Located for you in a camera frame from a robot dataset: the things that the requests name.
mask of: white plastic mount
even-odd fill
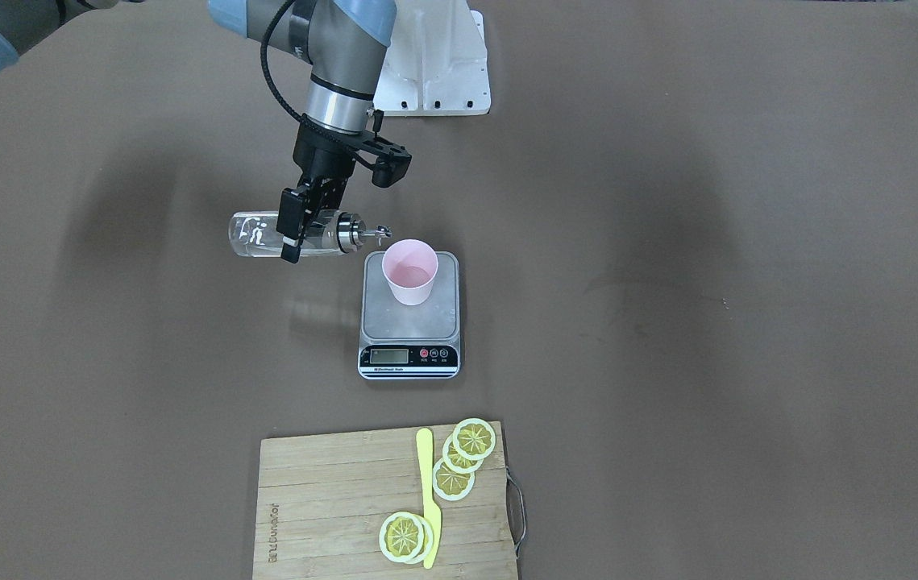
[[[400,117],[491,109],[484,16],[466,0],[395,0],[397,19],[373,99]]]

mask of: scale display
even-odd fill
[[[462,366],[459,261],[437,253],[430,297],[408,307],[384,278],[384,252],[366,258],[359,333],[359,374],[366,379],[450,379]]]

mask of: metal handle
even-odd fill
[[[513,470],[509,469],[509,466],[505,466],[505,477],[508,480],[508,484],[513,486],[513,489],[517,491],[517,498],[520,500],[520,537],[518,539],[514,536],[513,543],[515,544],[515,550],[517,550],[517,559],[520,559],[520,548],[522,543],[526,539],[526,503],[524,503],[524,498],[522,498],[522,489],[520,484],[517,483],[517,480],[513,477]],[[509,521],[509,526],[511,528],[513,525],[512,521]]]

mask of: gray table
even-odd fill
[[[461,260],[449,382],[356,374],[362,258],[231,253],[296,125],[204,3],[0,76],[0,578],[249,578],[263,437],[466,416],[525,579],[918,578],[918,0],[473,6],[494,110],[345,198]]]

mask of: black cable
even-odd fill
[[[307,114],[299,114],[296,110],[294,110],[293,107],[290,106],[288,102],[286,102],[286,99],[283,98],[283,95],[280,94],[279,89],[276,88],[276,82],[272,80],[272,73],[270,70],[268,70],[268,41],[272,40],[272,33],[276,30],[276,27],[279,25],[279,21],[283,19],[283,15],[286,14],[286,11],[290,10],[290,5],[293,4],[293,1],[294,0],[286,0],[283,2],[283,5],[279,7],[278,11],[276,11],[276,15],[273,16],[272,21],[268,23],[266,32],[262,35],[262,48],[260,49],[260,58],[262,58],[262,73],[264,74],[264,77],[266,77],[266,85],[268,85],[268,89],[272,91],[272,96],[275,97],[276,102],[279,103],[279,106],[282,106],[283,110],[285,110],[286,113],[290,115],[290,117],[293,117],[294,121],[297,121],[301,125],[311,129],[312,132],[322,137],[323,139],[329,139],[333,143],[344,146],[344,150],[347,151],[348,155],[351,155],[351,158],[355,159],[355,161],[358,161],[359,163],[362,163],[362,165],[366,166],[366,168],[372,169],[374,165],[360,157],[359,153],[357,151],[353,151],[347,143],[344,143],[343,140],[340,139],[340,137],[333,135],[333,132],[322,128],[319,125],[316,125],[315,121],[312,121],[311,118],[308,118]]]

